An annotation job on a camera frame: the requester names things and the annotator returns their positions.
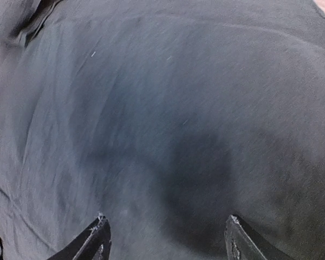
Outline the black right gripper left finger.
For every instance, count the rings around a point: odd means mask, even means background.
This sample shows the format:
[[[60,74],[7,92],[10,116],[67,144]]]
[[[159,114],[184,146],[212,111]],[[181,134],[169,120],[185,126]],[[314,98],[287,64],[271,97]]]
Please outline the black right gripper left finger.
[[[48,260],[109,260],[111,246],[111,227],[108,219],[99,214],[65,248]]]

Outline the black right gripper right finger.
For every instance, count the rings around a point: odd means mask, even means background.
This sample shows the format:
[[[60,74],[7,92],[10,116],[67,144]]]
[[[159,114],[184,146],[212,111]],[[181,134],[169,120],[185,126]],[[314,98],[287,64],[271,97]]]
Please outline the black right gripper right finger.
[[[271,245],[240,216],[231,214],[224,232],[230,260],[285,260],[290,257]]]

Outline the black long sleeve shirt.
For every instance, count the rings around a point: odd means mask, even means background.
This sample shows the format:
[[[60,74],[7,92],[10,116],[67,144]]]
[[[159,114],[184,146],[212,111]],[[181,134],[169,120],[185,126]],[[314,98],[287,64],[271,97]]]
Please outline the black long sleeve shirt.
[[[226,259],[229,215],[325,259],[315,1],[0,1],[0,259]]]

